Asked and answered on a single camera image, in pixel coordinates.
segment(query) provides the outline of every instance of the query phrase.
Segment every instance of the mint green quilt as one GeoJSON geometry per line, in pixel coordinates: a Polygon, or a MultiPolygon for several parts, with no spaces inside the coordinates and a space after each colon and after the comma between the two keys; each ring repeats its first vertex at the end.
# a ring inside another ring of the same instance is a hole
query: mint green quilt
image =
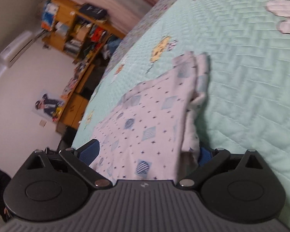
{"type": "Polygon", "coordinates": [[[286,18],[267,11],[268,1],[177,0],[101,81],[73,146],[88,142],[124,93],[169,70],[174,57],[207,52],[209,96],[196,121],[200,139],[232,153],[258,150],[286,190],[280,219],[290,227],[290,34],[276,29],[286,18]],[[151,63],[166,36],[176,46],[151,63]]]}

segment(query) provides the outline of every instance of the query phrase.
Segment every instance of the folded cloth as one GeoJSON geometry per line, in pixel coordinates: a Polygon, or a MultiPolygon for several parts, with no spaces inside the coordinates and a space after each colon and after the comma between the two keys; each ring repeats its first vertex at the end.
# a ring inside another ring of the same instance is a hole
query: folded cloth
{"type": "Polygon", "coordinates": [[[100,154],[90,165],[110,179],[166,180],[184,177],[200,153],[194,119],[206,97],[205,54],[186,52],[174,68],[126,93],[94,128],[100,154]]]}

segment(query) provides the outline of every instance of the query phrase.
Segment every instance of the air conditioner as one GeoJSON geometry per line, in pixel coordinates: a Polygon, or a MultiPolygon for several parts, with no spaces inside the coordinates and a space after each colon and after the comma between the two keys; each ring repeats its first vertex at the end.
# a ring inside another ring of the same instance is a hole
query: air conditioner
{"type": "Polygon", "coordinates": [[[11,67],[34,41],[35,37],[33,33],[31,31],[24,31],[0,53],[1,61],[7,67],[11,67]]]}

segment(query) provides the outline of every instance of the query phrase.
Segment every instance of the anime poster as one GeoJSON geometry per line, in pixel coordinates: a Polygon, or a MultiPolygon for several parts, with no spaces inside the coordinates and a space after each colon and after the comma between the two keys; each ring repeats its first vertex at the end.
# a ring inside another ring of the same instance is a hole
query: anime poster
{"type": "Polygon", "coordinates": [[[33,112],[47,120],[57,122],[64,103],[59,96],[43,90],[34,103],[33,112]]]}

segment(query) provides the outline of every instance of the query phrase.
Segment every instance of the wooden drawer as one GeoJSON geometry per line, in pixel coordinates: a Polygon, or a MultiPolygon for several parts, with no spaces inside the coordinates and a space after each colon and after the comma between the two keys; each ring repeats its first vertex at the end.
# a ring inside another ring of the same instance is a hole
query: wooden drawer
{"type": "Polygon", "coordinates": [[[83,116],[84,116],[84,113],[85,113],[85,110],[86,110],[86,107],[88,105],[88,100],[87,99],[83,99],[76,115],[75,115],[75,118],[73,120],[73,123],[72,123],[72,127],[75,128],[75,129],[78,129],[79,127],[79,122],[82,120],[83,116]]]}
{"type": "Polygon", "coordinates": [[[63,110],[60,122],[64,123],[65,125],[72,126],[83,99],[84,98],[78,94],[72,94],[66,108],[63,110]]]}
{"type": "Polygon", "coordinates": [[[52,32],[51,34],[52,35],[49,38],[49,45],[62,51],[65,45],[65,40],[62,37],[57,36],[55,32],[52,32]]]}

